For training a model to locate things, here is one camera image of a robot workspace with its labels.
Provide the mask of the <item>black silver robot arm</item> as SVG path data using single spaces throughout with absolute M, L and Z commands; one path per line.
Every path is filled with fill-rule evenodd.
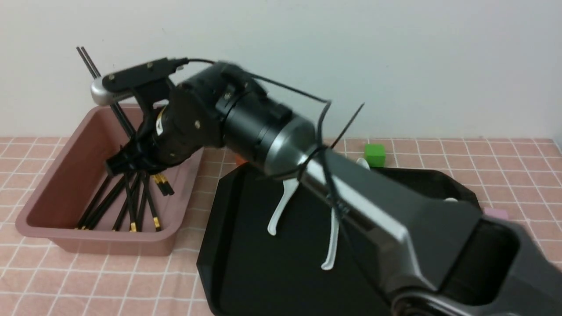
M 379 252 L 375 287 L 396 316 L 559 316 L 561 272 L 528 232 L 467 202 L 423 197 L 324 144 L 331 101 L 208 61 L 187 80 L 169 76 L 193 58 L 162 58 L 91 84 L 93 100 L 134 97 L 136 134 L 106 161 L 110 174 L 158 174 L 203 147 L 227 147 L 270 177 L 295 178 Z

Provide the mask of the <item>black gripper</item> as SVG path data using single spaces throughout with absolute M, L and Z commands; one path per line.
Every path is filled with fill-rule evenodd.
M 224 70 L 203 70 L 178 84 L 151 76 L 129 86 L 143 110 L 143 122 L 129 147 L 104 161 L 111 176 L 168 169 L 202 147 L 223 146 L 226 94 L 238 80 Z

